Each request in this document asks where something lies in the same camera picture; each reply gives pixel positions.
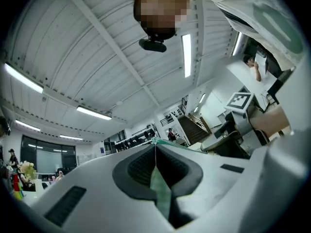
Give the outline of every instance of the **staircase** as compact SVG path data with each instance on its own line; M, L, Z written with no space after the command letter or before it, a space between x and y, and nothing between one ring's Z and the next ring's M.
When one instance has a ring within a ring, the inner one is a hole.
M191 145L197 142L202 142L204 138L208 136L208 133L202 130L199 126L197 126L194 122L192 122L187 117L182 117L179 120L181 127L183 128L184 132L188 140L190 141Z

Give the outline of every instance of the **red object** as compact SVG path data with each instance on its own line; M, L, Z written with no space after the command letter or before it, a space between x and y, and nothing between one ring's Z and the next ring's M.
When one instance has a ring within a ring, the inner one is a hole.
M18 179L18 175L17 174L14 175L13 182L14 182L14 184L13 184L14 191L20 192L20 189L19 189L19 186L18 186L19 179Z

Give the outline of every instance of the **ceiling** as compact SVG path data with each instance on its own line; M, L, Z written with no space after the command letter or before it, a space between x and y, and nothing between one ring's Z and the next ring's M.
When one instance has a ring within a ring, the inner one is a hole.
M39 94L1 65L0 105L11 120L98 142L165 109L212 78L230 54L232 28L210 0L195 0L167 51L143 50L133 0L30 0L12 25L2 61L37 83ZM184 78L181 36L191 34L191 76ZM78 105L109 114L101 120Z

